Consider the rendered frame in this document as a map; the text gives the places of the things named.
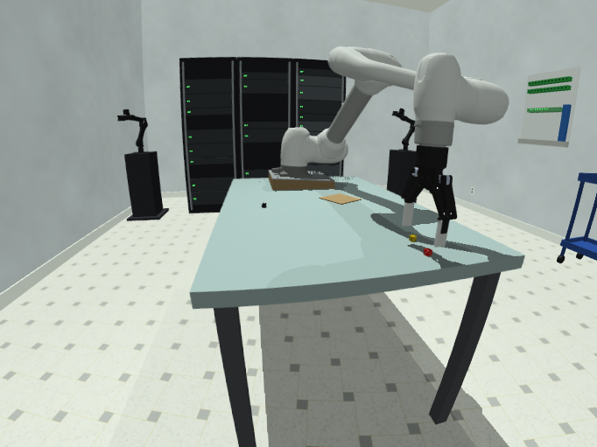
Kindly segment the tan mat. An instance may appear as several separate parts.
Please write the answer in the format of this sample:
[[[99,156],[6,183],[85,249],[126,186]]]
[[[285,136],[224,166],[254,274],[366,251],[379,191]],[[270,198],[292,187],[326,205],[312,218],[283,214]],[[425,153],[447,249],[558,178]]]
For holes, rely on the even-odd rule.
[[[344,194],[340,194],[340,193],[339,194],[325,196],[325,197],[320,197],[320,199],[331,201],[331,202],[334,202],[334,203],[337,203],[337,204],[340,204],[340,205],[347,204],[347,203],[354,202],[354,201],[358,201],[358,200],[362,200],[362,199],[358,199],[358,198],[351,197],[351,196],[344,195]]]

